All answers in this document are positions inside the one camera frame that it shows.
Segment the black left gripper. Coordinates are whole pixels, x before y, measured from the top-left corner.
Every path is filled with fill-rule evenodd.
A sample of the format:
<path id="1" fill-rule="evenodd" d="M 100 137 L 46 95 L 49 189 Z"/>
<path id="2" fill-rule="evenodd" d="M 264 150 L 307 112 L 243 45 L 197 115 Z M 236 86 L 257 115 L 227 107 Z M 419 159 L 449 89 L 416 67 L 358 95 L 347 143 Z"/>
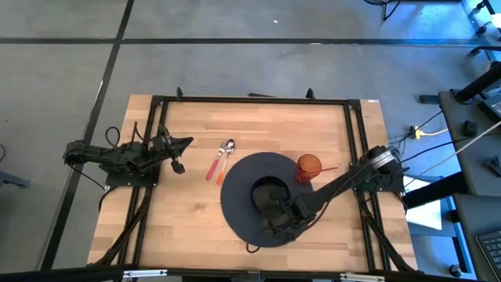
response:
<path id="1" fill-rule="evenodd" d="M 177 174 L 184 173 L 185 168 L 178 158 L 192 141 L 193 137 L 172 137 L 164 125 L 159 125 L 157 135 L 151 139 L 153 146 L 150 150 L 150 167 L 158 166 L 163 161 L 171 159 L 173 171 Z"/>

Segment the office desk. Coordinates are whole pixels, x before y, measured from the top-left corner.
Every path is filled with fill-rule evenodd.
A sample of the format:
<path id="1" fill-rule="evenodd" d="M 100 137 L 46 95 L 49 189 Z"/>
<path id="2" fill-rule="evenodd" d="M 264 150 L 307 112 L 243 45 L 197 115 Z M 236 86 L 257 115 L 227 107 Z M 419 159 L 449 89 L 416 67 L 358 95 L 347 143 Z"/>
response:
<path id="1" fill-rule="evenodd" d="M 479 134 L 495 124 L 478 107 L 480 100 L 477 98 L 471 103 L 462 104 L 454 99 L 450 91 L 440 92 L 438 98 L 456 150 L 470 141 L 463 135 L 465 121 L 476 123 Z M 501 126 L 485 134 L 457 154 L 463 177 L 472 194 L 501 197 L 501 176 L 497 176 L 486 165 L 486 161 L 494 157 L 498 157 L 501 161 Z"/>
<path id="2" fill-rule="evenodd" d="M 501 230 L 501 197 L 456 194 L 453 198 L 477 279 L 497 282 L 476 236 Z"/>

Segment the spoon with orange handle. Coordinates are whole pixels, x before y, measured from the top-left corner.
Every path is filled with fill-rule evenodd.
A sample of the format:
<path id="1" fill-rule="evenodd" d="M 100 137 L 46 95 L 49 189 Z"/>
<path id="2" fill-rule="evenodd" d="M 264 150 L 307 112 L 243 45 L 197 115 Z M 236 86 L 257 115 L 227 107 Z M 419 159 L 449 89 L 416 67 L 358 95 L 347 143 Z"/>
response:
<path id="1" fill-rule="evenodd" d="M 225 160 L 224 160 L 222 169 L 221 169 L 221 171 L 218 175 L 217 181 L 216 181 L 216 183 L 218 185 L 222 185 L 222 183 L 223 183 L 224 176 L 225 176 L 225 169 L 226 169 L 226 166 L 228 163 L 228 159 L 229 159 L 230 155 L 234 152 L 234 150 L 235 150 L 235 141 L 233 139 L 229 139 L 227 141 L 226 149 L 225 149 Z"/>

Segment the black flat device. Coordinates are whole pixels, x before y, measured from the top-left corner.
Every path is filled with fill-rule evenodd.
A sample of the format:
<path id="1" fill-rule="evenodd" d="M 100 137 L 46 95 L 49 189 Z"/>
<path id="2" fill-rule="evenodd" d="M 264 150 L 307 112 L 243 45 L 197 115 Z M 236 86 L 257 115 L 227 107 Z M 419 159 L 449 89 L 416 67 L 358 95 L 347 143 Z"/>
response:
<path id="1" fill-rule="evenodd" d="M 501 94 L 482 100 L 478 107 L 494 123 L 501 121 Z"/>

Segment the computer keyboard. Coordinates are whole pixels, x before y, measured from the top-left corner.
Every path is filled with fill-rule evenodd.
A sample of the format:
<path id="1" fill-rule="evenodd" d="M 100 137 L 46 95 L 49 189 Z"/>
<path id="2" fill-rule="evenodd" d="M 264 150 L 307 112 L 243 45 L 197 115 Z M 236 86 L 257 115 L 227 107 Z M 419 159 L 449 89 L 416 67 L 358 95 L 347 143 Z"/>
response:
<path id="1" fill-rule="evenodd" d="M 476 241 L 497 282 L 501 282 L 501 230 L 476 236 Z"/>

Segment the white sheet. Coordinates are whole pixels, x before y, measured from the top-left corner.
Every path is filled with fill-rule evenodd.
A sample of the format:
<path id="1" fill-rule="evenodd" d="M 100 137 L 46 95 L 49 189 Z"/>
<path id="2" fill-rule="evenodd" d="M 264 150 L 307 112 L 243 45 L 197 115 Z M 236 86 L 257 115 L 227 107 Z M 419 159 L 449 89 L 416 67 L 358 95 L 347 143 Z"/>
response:
<path id="1" fill-rule="evenodd" d="M 423 180 L 413 179 L 407 176 L 404 177 L 406 193 L 418 190 L 428 184 L 429 182 Z M 407 210 L 405 218 L 408 223 L 432 228 L 434 230 L 442 230 L 441 201 L 436 200 L 416 208 L 410 208 Z"/>

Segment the pink drinking straw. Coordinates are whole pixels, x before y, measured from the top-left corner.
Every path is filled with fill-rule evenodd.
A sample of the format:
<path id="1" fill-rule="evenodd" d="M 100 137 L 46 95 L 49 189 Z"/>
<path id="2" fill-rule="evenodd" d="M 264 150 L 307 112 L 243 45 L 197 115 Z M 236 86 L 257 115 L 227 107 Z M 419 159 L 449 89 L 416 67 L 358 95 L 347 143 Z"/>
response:
<path id="1" fill-rule="evenodd" d="M 316 177 L 317 175 L 321 174 L 322 172 L 328 172 L 328 171 L 333 171 L 339 169 L 339 166 L 331 167 L 331 168 L 324 168 L 322 170 L 318 170 L 315 172 L 309 172 L 308 175 L 311 177 Z"/>

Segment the silver metal bracket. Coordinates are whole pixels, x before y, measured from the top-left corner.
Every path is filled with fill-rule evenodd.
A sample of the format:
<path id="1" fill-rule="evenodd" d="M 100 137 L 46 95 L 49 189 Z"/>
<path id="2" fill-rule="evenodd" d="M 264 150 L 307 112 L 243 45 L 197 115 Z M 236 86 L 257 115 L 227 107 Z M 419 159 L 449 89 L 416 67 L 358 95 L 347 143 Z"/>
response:
<path id="1" fill-rule="evenodd" d="M 341 273 L 340 282 L 386 282 L 385 277 L 359 273 Z"/>
<path id="2" fill-rule="evenodd" d="M 123 272 L 123 279 L 135 279 L 141 277 L 162 277 L 167 276 L 168 271 L 166 269 L 135 269 L 135 270 L 125 270 Z"/>

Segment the black aluminium table frame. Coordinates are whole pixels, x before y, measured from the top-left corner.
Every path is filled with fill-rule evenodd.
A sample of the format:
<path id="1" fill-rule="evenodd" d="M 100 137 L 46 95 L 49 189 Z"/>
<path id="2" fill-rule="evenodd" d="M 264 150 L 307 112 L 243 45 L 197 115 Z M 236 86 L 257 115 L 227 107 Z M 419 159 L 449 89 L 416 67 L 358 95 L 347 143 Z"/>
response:
<path id="1" fill-rule="evenodd" d="M 345 121 L 348 130 L 348 141 L 350 150 L 355 152 L 355 140 L 351 116 L 348 106 L 354 101 L 352 99 L 316 99 L 312 90 L 308 90 L 304 99 L 282 99 L 273 97 L 217 97 L 217 96 L 184 96 L 181 89 L 177 89 L 175 96 L 153 96 L 150 105 L 148 118 L 154 116 L 154 110 L 161 105 L 160 121 L 165 121 L 169 102 L 187 102 L 187 103 L 254 103 L 254 104 L 301 104 L 301 105 L 330 105 L 342 106 L 344 108 Z M 141 268 L 136 262 L 132 264 L 112 265 L 108 261 L 100 262 L 96 265 L 89 265 L 80 268 L 70 269 L 42 269 L 37 271 L 23 273 L 4 273 L 0 274 L 0 282 L 105 282 L 108 280 L 123 280 L 125 270 L 135 269 L 155 269 Z M 283 279 L 283 280 L 339 280 L 343 272 L 312 272 L 312 271 L 268 271 L 259 269 L 166 269 L 167 276 L 174 277 L 219 277 L 219 278 L 239 278 L 253 282 L 262 282 L 265 279 Z M 409 266 L 403 266 L 398 271 L 370 269 L 366 273 L 374 276 L 385 277 L 386 282 L 473 282 L 472 280 L 440 277 L 422 273 L 410 269 Z"/>

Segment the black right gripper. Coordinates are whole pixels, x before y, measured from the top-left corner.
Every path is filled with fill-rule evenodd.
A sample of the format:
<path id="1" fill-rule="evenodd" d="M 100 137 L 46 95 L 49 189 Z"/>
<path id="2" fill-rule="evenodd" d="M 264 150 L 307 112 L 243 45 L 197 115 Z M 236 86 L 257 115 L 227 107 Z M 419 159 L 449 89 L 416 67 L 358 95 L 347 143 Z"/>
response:
<path id="1" fill-rule="evenodd" d="M 304 232 L 304 223 L 291 219 L 288 215 L 294 214 L 294 199 L 288 200 L 284 205 L 283 199 L 276 197 L 272 200 L 273 210 L 271 215 L 262 219 L 264 231 L 274 240 L 296 240 Z"/>

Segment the black metal bar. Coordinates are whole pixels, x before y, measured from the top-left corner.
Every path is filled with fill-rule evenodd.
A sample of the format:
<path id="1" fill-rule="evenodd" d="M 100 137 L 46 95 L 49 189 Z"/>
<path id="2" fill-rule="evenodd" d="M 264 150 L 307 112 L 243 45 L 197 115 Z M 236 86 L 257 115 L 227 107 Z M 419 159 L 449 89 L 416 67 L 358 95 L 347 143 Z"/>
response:
<path id="1" fill-rule="evenodd" d="M 458 93 L 455 94 L 455 99 L 460 103 L 466 102 L 498 80 L 501 80 L 501 61 L 493 62 L 483 75 L 459 90 Z"/>
<path id="2" fill-rule="evenodd" d="M 426 186 L 405 194 L 402 198 L 408 209 L 416 208 L 455 193 L 469 194 L 467 183 L 462 172 L 439 179 Z"/>

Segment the black bowl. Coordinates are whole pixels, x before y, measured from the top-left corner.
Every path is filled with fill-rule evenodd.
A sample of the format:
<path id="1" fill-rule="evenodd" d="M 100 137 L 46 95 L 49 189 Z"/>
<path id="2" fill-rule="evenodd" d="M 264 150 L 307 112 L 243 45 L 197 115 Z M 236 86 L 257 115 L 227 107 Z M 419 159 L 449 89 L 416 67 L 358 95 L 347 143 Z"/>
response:
<path id="1" fill-rule="evenodd" d="M 251 188 L 253 206 L 260 213 L 271 211 L 273 209 L 272 200 L 276 197 L 281 197 L 283 204 L 285 204 L 290 199 L 290 191 L 287 184 L 275 176 L 262 177 Z"/>

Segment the red faceted plastic tumbler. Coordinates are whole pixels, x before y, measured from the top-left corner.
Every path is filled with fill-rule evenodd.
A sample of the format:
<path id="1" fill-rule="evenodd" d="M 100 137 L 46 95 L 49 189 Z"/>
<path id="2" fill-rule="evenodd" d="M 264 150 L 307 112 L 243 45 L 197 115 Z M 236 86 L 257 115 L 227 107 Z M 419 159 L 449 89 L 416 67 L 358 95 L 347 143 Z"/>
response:
<path id="1" fill-rule="evenodd" d="M 304 154 L 297 159 L 295 180 L 300 184 L 307 184 L 322 170 L 322 163 L 313 154 Z"/>

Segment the dark round woven placemat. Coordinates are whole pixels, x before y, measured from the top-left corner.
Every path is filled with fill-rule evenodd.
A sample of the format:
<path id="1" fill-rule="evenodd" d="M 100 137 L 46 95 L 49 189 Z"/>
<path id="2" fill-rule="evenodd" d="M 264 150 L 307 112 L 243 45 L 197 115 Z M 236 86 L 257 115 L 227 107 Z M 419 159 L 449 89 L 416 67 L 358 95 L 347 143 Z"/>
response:
<path id="1" fill-rule="evenodd" d="M 265 227 L 264 219 L 252 200 L 254 191 L 271 180 L 287 188 L 285 199 L 312 192 L 312 185 L 295 180 L 296 163 L 282 154 L 261 152 L 237 161 L 229 170 L 221 189 L 221 208 L 226 222 L 242 241 L 263 248 L 290 243 L 290 236 Z"/>

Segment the fork with red handle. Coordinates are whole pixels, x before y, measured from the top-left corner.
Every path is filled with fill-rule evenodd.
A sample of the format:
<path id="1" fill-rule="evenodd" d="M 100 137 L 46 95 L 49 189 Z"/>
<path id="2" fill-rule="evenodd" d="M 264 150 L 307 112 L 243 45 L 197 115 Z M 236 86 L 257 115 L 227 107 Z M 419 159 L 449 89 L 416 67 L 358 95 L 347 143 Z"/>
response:
<path id="1" fill-rule="evenodd" d="M 219 162 L 221 156 L 225 153 L 226 147 L 227 147 L 227 142 L 228 142 L 227 139 L 223 139 L 222 140 L 222 142 L 221 142 L 221 144 L 220 144 L 220 146 L 218 148 L 218 153 L 217 153 L 215 159 L 213 160 L 213 162 L 212 162 L 212 164 L 211 164 L 211 166 L 210 166 L 210 168 L 209 168 L 209 170 L 208 170 L 208 172 L 206 174 L 205 179 L 207 181 L 209 181 L 212 178 L 212 176 L 214 174 L 214 171 L 215 171 L 215 169 L 218 166 L 218 162 Z"/>

